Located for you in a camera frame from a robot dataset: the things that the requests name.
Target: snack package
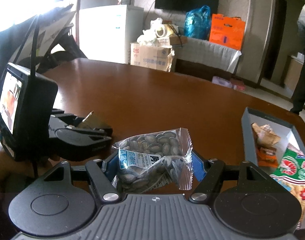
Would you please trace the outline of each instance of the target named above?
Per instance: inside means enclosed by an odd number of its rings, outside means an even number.
[[[253,123],[251,126],[257,134],[257,143],[263,147],[272,147],[281,139],[274,133],[269,124],[258,126],[256,123]]]
[[[192,188],[192,143],[187,129],[141,134],[115,143],[119,165],[114,184],[120,192],[143,193],[175,182]]]
[[[300,202],[302,212],[297,226],[299,229],[305,218],[305,155],[288,144],[278,169],[270,176]]]
[[[251,126],[256,144],[258,166],[277,168],[277,149],[272,146],[278,143],[281,138],[273,132],[268,124],[258,126],[253,123]]]
[[[257,152],[258,166],[273,167],[273,168],[278,167],[276,148],[256,147],[256,152]]]

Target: orange shopping bag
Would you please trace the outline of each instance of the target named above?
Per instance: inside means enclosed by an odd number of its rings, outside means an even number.
[[[213,14],[210,42],[241,50],[246,23],[238,17]]]

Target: tape roll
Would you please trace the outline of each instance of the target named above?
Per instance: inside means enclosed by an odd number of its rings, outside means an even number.
[[[178,33],[178,27],[176,25],[168,25],[168,24],[156,24],[155,27],[155,33],[158,38],[164,38],[169,37],[172,34],[175,34],[171,26],[175,29],[175,31]]]

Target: small monitor screen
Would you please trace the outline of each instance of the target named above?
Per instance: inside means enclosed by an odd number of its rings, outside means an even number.
[[[0,97],[0,113],[10,132],[13,133],[14,118],[22,82],[7,72]]]

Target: gray box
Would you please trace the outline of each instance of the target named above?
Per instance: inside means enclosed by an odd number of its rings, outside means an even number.
[[[242,129],[244,140],[245,160],[251,161],[258,166],[255,141],[251,125],[257,123],[259,126],[269,124],[273,131],[281,137],[279,143],[275,144],[277,148],[277,161],[280,163],[288,143],[300,149],[305,154],[305,146],[302,142],[296,127],[282,119],[265,114],[255,109],[246,108],[242,117]],[[275,169],[270,167],[260,167],[267,174],[272,174]],[[302,222],[301,229],[305,228],[305,219]]]

